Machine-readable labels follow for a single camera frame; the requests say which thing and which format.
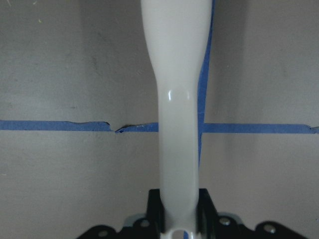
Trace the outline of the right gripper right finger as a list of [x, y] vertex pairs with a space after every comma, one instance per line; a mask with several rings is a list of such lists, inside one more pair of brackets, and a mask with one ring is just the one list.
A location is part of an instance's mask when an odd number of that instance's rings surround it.
[[201, 237], [216, 237], [218, 214], [207, 189], [199, 189], [196, 209], [196, 233]]

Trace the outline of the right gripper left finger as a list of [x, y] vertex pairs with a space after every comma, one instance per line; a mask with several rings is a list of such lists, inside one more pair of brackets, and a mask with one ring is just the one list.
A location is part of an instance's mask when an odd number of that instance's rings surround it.
[[164, 207], [160, 198], [159, 189], [149, 190], [147, 204], [147, 234], [161, 234], [165, 232]]

